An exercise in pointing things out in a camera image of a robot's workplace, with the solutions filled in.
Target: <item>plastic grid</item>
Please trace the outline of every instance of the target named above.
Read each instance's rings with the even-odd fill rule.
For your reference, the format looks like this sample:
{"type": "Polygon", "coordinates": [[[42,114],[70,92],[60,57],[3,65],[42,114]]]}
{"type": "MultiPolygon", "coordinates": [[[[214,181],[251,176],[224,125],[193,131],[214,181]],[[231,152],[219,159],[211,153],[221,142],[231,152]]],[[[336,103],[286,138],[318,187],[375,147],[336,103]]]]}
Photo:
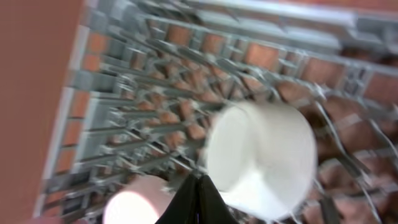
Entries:
{"type": "MultiPolygon", "coordinates": [[[[89,107],[84,118],[69,117],[65,114],[65,111],[69,111],[71,107],[74,89],[67,88],[65,90],[64,96],[69,102],[64,104],[66,109],[61,109],[64,113],[62,116],[66,118],[64,121],[66,123],[68,121],[82,122],[83,131],[78,144],[59,146],[62,150],[76,148],[73,165],[66,174],[54,174],[52,170],[50,178],[44,178],[46,180],[45,190],[39,199],[41,205],[38,205],[39,212],[37,214],[61,205],[62,217],[66,222],[83,217],[95,222],[101,215],[106,199],[117,191],[120,185],[126,183],[131,173],[166,175],[167,178],[170,178],[167,188],[176,189],[183,179],[183,175],[178,170],[200,169],[205,171],[195,153],[203,146],[204,140],[190,136],[187,131],[189,126],[197,124],[201,128],[207,129],[208,117],[222,109],[230,101],[255,100],[257,95],[265,95],[267,100],[271,101],[284,100],[284,97],[279,94],[277,85],[282,82],[291,82],[308,89],[310,95],[286,103],[299,109],[306,106],[318,108],[326,126],[316,129],[315,133],[333,137],[341,152],[341,156],[337,159],[360,186],[363,192],[362,198],[368,202],[375,219],[382,223],[371,195],[389,194],[398,188],[396,185],[389,185],[383,189],[369,189],[366,181],[371,174],[357,157],[367,155],[397,159],[397,149],[394,143],[381,131],[376,122],[380,117],[395,120],[397,116],[395,108],[381,105],[363,96],[367,82],[373,75],[396,74],[398,73],[396,69],[260,42],[261,45],[267,47],[276,47],[279,53],[277,63],[272,70],[269,70],[243,62],[249,44],[254,42],[245,36],[217,32],[197,24],[164,17],[148,14],[140,16],[143,18],[140,26],[149,31],[146,35],[129,32],[113,24],[107,26],[106,34],[112,40],[121,41],[125,51],[133,52],[133,54],[130,57],[125,54],[127,59],[122,58],[122,60],[115,58],[106,60],[106,57],[109,56],[103,56],[105,59],[99,65],[100,74],[105,75],[104,80],[112,81],[114,86],[110,87],[111,92],[97,90],[91,93],[89,107]],[[172,25],[189,29],[192,38],[187,46],[167,42],[168,29],[172,25]],[[203,51],[204,36],[207,34],[217,34],[226,40],[226,44],[215,54],[203,51]],[[318,85],[302,80],[300,79],[302,72],[311,58],[340,63],[345,67],[346,75],[337,86],[318,85]],[[133,67],[130,67],[130,60],[134,61],[133,67]],[[219,76],[220,71],[230,75],[221,77],[219,76]],[[198,72],[204,73],[206,77],[206,82],[201,83],[202,85],[191,86],[188,89],[175,87],[175,84],[181,81],[187,84],[189,78],[197,75],[198,72]],[[162,79],[148,76],[151,73],[161,74],[162,79]],[[262,86],[252,90],[246,85],[245,79],[255,79],[262,86]],[[218,102],[199,100],[198,96],[206,91],[212,91],[222,100],[218,102]],[[159,101],[156,97],[154,98],[154,93],[168,100],[161,99],[159,101]],[[351,124],[362,120],[369,122],[388,148],[362,151],[353,155],[347,152],[341,143],[338,131],[347,128],[349,124],[332,121],[324,107],[324,103],[332,96],[359,103],[367,111],[366,119],[362,119],[362,115],[354,116],[354,121],[351,124]],[[151,102],[154,107],[142,110],[140,109],[142,102],[151,102]],[[191,104],[196,113],[192,117],[184,118],[179,107],[181,103],[187,102],[191,104]],[[157,121],[148,124],[152,119],[159,118],[159,113],[166,112],[178,114],[179,121],[173,124],[159,124],[157,121]],[[164,136],[174,132],[183,132],[187,140],[183,144],[174,144],[170,147],[170,143],[164,136]],[[87,143],[87,139],[97,143],[87,143]],[[93,150],[98,151],[98,148],[101,149],[101,153],[93,152],[93,150]],[[61,190],[66,190],[66,193],[60,200],[43,203],[48,194],[61,190]],[[100,202],[93,199],[94,193],[102,197],[100,202]]],[[[63,133],[64,131],[60,133],[60,138],[63,138],[63,133]]],[[[333,195],[325,193],[317,180],[315,180],[315,185],[319,186],[319,191],[323,195],[322,199],[307,201],[303,204],[303,208],[305,206],[320,206],[325,223],[339,223],[338,210],[331,199],[333,195]]],[[[292,220],[295,223],[302,222],[301,212],[302,209],[292,214],[292,220]]]]}

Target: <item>white ceramic mug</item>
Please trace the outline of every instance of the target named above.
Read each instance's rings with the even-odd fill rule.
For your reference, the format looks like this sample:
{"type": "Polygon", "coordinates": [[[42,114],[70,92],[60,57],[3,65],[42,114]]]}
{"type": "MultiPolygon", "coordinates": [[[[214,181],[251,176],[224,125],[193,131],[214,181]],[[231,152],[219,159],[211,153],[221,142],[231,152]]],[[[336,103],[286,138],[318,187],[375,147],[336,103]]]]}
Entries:
{"type": "Polygon", "coordinates": [[[317,169],[310,125],[282,103],[227,107],[205,150],[208,175],[225,203],[263,220],[289,216],[307,195],[317,169]]]}

